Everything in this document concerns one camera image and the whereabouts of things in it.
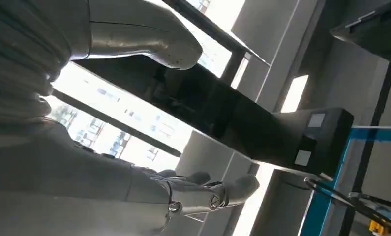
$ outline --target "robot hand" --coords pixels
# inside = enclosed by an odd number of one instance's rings
[[[170,192],[171,215],[208,213],[225,207],[243,204],[259,187],[255,176],[245,175],[234,182],[212,182],[210,175],[197,172],[188,177],[177,176],[175,171],[156,173],[143,169]]]

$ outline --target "light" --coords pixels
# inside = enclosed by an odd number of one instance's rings
[[[237,69],[232,84],[230,85],[233,89],[237,89],[237,87],[239,86],[240,80],[244,75],[247,65],[249,64],[249,59],[250,59],[250,54],[246,54],[246,56],[243,57],[243,60],[241,60],[240,66]]]
[[[293,79],[285,98],[284,105],[282,106],[281,113],[294,112],[297,110],[305,85],[307,84],[307,80],[308,75]]]
[[[244,203],[240,217],[233,231],[233,236],[250,235],[253,224],[255,223],[256,216],[258,215],[260,205],[262,204],[266,190],[269,186],[269,182],[271,181],[274,169],[275,168],[271,164],[260,164],[258,172],[256,173],[256,178],[260,183],[260,186],[256,192]]]

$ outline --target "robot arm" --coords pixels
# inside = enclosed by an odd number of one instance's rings
[[[90,58],[143,54],[185,70],[201,56],[201,45],[168,9],[145,0],[90,0],[89,6]]]
[[[81,148],[43,118],[40,95],[70,59],[144,54],[189,69],[201,53],[178,18],[144,0],[0,0],[0,236],[153,235],[173,215],[244,202],[253,176],[204,185],[154,173]]]

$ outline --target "metal rod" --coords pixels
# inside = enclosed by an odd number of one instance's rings
[[[180,157],[181,156],[181,152],[172,148],[171,146],[169,145],[166,145],[164,144],[163,142],[157,140],[157,139],[154,139],[152,138],[151,136],[147,135],[147,134],[144,134],[138,130],[136,130],[135,128],[133,127],[130,127],[90,106],[88,106],[87,104],[83,103],[83,102],[80,102],[78,100],[76,100],[75,98],[69,96],[69,95],[66,95],[65,93],[63,92],[60,92],[58,90],[54,90],[53,91],[53,94],[52,94],[54,97],[56,97],[57,99],[85,112],[85,113],[88,113],[90,114],[91,116],[97,118],[97,119],[100,119],[160,150],[163,150],[173,156],[176,156],[176,157]]]

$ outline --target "window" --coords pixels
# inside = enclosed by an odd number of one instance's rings
[[[182,23],[195,36],[195,38],[198,40],[198,42],[200,42],[201,46],[203,47],[203,54],[201,55],[201,58],[198,60],[198,63],[203,67],[205,67],[206,69],[208,69],[209,71],[211,71],[217,77],[221,77],[221,75],[224,72],[224,69],[226,68],[227,63],[229,62],[232,53],[226,48],[224,48],[217,41],[212,39],[210,36],[205,34],[198,27],[193,25],[189,20],[187,20],[182,15],[177,13],[174,9],[172,9],[162,0],[147,0],[147,1],[150,1],[154,4],[169,9],[176,15],[176,17],[178,17],[178,19],[182,21]],[[201,3],[203,2],[203,0],[195,0],[195,1],[197,2],[196,4],[197,7],[201,5],[205,6],[203,5],[203,3]]]
[[[245,0],[186,0],[224,31],[230,32]]]
[[[54,87],[180,152],[183,151],[191,135],[191,126],[140,98],[109,84],[72,62],[62,70],[60,77],[54,82]],[[92,125],[91,123],[92,120],[89,121],[87,128],[82,129],[97,134],[100,128],[98,122],[94,121]],[[163,133],[158,132],[158,127],[162,123],[170,127],[173,132],[166,128]]]
[[[179,158],[159,150],[142,140],[121,131],[83,111],[80,111],[55,97],[45,98],[52,107],[48,115],[58,122],[65,114],[74,114],[64,126],[70,137],[82,145],[92,148],[97,153],[113,155],[137,166],[148,167],[156,171],[175,169]],[[98,132],[91,133],[91,126],[98,127]]]
[[[150,147],[149,150],[146,152],[146,158],[151,160],[151,161],[154,161],[158,151],[159,150],[157,148]]]

